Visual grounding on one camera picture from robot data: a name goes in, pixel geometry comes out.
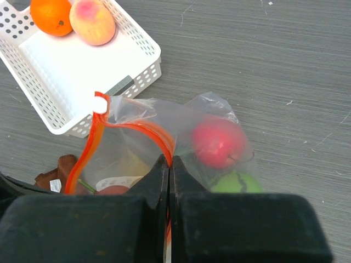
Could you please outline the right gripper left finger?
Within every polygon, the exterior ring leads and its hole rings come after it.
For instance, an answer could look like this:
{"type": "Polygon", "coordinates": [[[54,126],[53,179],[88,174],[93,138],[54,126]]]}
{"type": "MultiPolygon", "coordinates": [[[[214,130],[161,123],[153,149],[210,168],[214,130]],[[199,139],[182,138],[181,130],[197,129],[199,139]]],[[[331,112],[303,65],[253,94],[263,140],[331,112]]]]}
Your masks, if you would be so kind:
{"type": "Polygon", "coordinates": [[[34,192],[1,201],[1,262],[164,262],[168,165],[123,195],[34,192]]]}

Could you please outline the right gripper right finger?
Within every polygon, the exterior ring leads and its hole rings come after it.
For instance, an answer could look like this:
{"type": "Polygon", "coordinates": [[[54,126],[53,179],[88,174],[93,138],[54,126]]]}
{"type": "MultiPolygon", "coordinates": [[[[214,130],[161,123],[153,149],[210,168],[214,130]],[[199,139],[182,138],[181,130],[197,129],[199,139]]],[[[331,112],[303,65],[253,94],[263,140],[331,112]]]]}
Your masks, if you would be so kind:
{"type": "Polygon", "coordinates": [[[172,262],[332,262],[312,205],[285,193],[212,193],[174,157],[172,262]]]}

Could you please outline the clear zip top bag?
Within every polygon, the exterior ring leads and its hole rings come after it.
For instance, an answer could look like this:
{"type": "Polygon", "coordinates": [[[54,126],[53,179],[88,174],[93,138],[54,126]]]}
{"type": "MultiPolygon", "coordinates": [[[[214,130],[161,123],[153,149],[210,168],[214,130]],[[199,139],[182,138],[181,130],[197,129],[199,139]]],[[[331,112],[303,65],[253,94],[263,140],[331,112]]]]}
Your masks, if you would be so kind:
{"type": "Polygon", "coordinates": [[[111,175],[112,164],[127,151],[136,154],[151,168],[159,156],[164,156],[168,169],[174,157],[180,157],[187,171],[208,191],[221,176],[233,170],[250,174],[258,181],[254,149],[247,136],[246,149],[232,167],[208,167],[194,154],[191,134],[202,121],[222,118],[240,125],[232,107],[220,96],[206,92],[185,104],[101,93],[96,93],[95,97],[105,108],[93,113],[90,134],[80,156],[87,164],[81,169],[76,163],[67,179],[65,193],[92,195],[113,185],[131,189],[144,176],[111,175]]]}

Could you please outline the pink peach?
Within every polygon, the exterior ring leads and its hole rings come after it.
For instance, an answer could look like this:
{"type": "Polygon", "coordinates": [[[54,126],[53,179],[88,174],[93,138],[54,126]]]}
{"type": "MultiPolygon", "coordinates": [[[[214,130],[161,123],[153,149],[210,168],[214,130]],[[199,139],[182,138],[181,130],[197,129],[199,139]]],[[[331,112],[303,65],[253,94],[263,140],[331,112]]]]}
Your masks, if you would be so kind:
{"type": "Polygon", "coordinates": [[[116,33],[114,18],[101,1],[76,1],[69,19],[74,32],[89,45],[107,44],[116,33]]]}

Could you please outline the orange fruit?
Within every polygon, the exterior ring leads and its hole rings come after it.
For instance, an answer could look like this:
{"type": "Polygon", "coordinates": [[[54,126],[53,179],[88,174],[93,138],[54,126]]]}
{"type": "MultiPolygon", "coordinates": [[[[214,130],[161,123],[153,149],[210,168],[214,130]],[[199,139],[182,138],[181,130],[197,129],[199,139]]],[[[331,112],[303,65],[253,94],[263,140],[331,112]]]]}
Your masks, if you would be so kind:
{"type": "Polygon", "coordinates": [[[63,37],[72,32],[68,0],[32,0],[30,14],[34,24],[44,33],[63,37]]]}

